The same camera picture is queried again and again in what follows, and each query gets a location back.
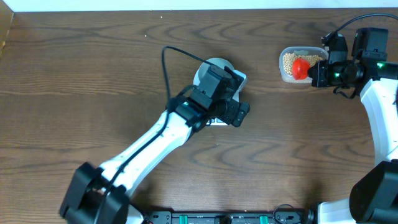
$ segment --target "cable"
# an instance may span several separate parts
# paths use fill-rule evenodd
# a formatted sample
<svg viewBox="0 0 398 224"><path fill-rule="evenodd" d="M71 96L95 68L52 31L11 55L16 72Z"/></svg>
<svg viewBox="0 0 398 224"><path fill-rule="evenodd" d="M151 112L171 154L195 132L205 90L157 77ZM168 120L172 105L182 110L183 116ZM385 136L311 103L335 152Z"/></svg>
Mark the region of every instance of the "cable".
<svg viewBox="0 0 398 224"><path fill-rule="evenodd" d="M344 27L348 26L348 25L351 24L352 22L355 22L355 21L357 21L357 20L364 19L364 18L367 18L367 17L372 17L372 16L385 16L385 17L390 17L390 18L393 18L393 19L398 20L398 16L395 16L395 15L393 15L393 14L388 14L388 13L370 13L370 14L365 14L365 15L362 15L362 16L358 16L358 17L355 17L354 19L352 19L352 20L350 20L350 21L344 23L344 24L343 24L341 27L339 27L337 30L333 31L332 33L330 33L329 35L327 35L326 37L324 37L325 43L329 43L329 41L330 41L332 38L334 38L334 36L335 36L340 30L344 29Z"/></svg>
<svg viewBox="0 0 398 224"><path fill-rule="evenodd" d="M359 50L357 50L357 51L355 52L355 55L354 55L354 57L353 57L352 63L355 63L355 61L356 61L356 59L358 58L359 54L360 54L361 52L363 52L363 51L364 51L364 49L359 49Z"/></svg>
<svg viewBox="0 0 398 224"><path fill-rule="evenodd" d="M207 63L207 64L209 64L209 65L214 65L214 64L211 63L211 62L208 62L208 61L206 61L206 60L203 60L202 58L197 57L197 56L195 56L195 55L193 55L193 54L190 54L190 53L188 53L188 52L186 52L186 51L184 51L184 50L178 49L178 48L176 48L176 47L165 46L165 47L162 49L162 68L163 68L163 76L164 76L164 81L165 81L165 86L166 86L167 105L169 105L170 98L171 98L171 93L170 93L171 91L170 91L170 84L169 84L169 76L167 75L166 64L165 64L165 51L166 51L166 49L176 50L176 51L178 51L178 52L180 52L180 53L183 53L183 54L185 54L185 55L188 55L188 56L191 57L191 58L194 58L194 59L196 59L196 60L199 60L199 61L201 61L201 62L203 62L203 63ZM188 91L188 90L191 89L191 88L193 88L192 85L190 85L190 86L184 88L183 91ZM121 172L123 172L124 168L126 168L126 166L127 166L127 165L128 165L140 152L142 152L142 150L144 150L148 145L150 145L150 144L151 144L152 142L154 142L160 135L163 134L164 130L165 130L166 127L167 127L167 124L169 123L169 118L170 118L170 111L167 110L165 122L164 122L162 128L157 132L157 134L156 134L154 137L152 137L149 141L147 141L143 146L141 146L135 153L133 153L133 155L131 155L128 159L126 159L126 160L119 166L118 170L117 170L116 173L113 175L112 179L109 181L108 187L106 188L106 190L105 190L105 192L104 192L104 194L103 194L103 199L102 199L102 201L101 201L101 203L100 203L100 205L99 205L99 207L98 207L98 211L97 211L97 213L96 213L96 215L95 215L94 224L97 224L98 218L99 218L99 216L100 216L100 213L102 212L102 209L104 209L106 197L107 197L107 195L109 194L109 192L111 191L111 189L112 189L112 187L113 187L113 184L114 184L114 182L116 181L116 179L118 178L119 174L120 174Z"/></svg>
<svg viewBox="0 0 398 224"><path fill-rule="evenodd" d="M288 207L290 207L290 208L293 208L293 210L295 210L294 209L294 207L293 206L291 206L291 205L289 205L289 204L282 204L282 205L279 205L278 207L276 207L275 208L275 210L274 210L274 212L272 212L272 219L276 222L276 223L278 223L278 224L282 224L275 216L276 216L276 211L278 211L278 209L280 208L280 207L283 207L283 206L288 206ZM298 213L298 212L296 212L296 214L298 215L298 217L300 217L300 221L299 222L297 222L297 223L293 223L293 224L299 224L299 223L301 223L301 215Z"/></svg>
<svg viewBox="0 0 398 224"><path fill-rule="evenodd" d="M344 87L344 85L340 85L340 86L336 87L336 88L333 90L333 93L336 94L336 95L341 94L341 95L343 95L343 97L345 97L345 98L347 98L347 99L350 99L350 100L352 100L352 99L356 96L356 90L354 90L354 92L351 94L351 96L347 96L343 91L337 92L337 90L338 90L339 88L342 88L342 87Z"/></svg>
<svg viewBox="0 0 398 224"><path fill-rule="evenodd" d="M211 126L211 123L212 123L212 122L211 122L211 118L210 118L210 119L209 119L209 124L206 124L206 126L208 126L208 127Z"/></svg>
<svg viewBox="0 0 398 224"><path fill-rule="evenodd" d="M181 90L179 94L177 94L177 96L184 95L187 91L192 90L196 87L197 87L196 85L187 85L183 90Z"/></svg>

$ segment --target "green led light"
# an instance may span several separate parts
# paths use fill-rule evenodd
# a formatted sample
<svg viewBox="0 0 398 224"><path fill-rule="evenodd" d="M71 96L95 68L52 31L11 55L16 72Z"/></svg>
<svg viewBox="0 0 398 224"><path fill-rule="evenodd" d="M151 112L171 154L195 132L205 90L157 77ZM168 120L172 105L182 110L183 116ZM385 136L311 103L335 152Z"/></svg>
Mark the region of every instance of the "green led light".
<svg viewBox="0 0 398 224"><path fill-rule="evenodd" d="M383 64L383 63L377 63L377 66L378 66L379 68L382 68L382 67L384 66L384 64Z"/></svg>

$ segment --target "white wall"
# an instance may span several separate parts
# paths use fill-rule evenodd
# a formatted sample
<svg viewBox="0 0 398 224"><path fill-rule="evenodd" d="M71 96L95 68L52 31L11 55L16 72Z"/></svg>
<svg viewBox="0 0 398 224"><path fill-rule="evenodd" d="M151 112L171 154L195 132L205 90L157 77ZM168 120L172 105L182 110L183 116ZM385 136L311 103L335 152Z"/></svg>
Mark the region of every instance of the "white wall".
<svg viewBox="0 0 398 224"><path fill-rule="evenodd" d="M4 0L14 12L398 7L398 0Z"/></svg>

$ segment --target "black bracket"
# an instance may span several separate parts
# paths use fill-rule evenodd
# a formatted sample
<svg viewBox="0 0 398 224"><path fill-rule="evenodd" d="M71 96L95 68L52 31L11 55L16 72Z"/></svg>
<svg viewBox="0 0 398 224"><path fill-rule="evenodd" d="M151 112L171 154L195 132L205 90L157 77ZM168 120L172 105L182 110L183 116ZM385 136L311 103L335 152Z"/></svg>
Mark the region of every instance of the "black bracket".
<svg viewBox="0 0 398 224"><path fill-rule="evenodd" d="M349 210L358 223L398 223L398 164L382 161L352 189Z"/></svg>
<svg viewBox="0 0 398 224"><path fill-rule="evenodd" d="M101 189L108 186L102 178L103 169L95 169L88 162L81 165L72 177L60 207L60 216L72 224L94 223L102 200ZM129 198L123 186L113 187L98 214L97 224L124 224L127 220Z"/></svg>

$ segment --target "white beans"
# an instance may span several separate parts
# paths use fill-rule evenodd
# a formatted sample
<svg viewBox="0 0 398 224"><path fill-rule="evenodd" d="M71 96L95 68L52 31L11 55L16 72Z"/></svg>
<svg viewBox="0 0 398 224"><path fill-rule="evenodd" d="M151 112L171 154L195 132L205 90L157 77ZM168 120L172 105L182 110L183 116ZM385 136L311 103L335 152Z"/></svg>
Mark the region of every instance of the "white beans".
<svg viewBox="0 0 398 224"><path fill-rule="evenodd" d="M294 53L286 53L284 55L284 70L286 73L288 73L289 75L293 74L293 62L294 60L298 59L298 58L302 58L307 60L308 62L310 62L310 66L314 66L317 62L319 62L320 60L323 60L323 58L317 56L317 55L295 55Z"/></svg>

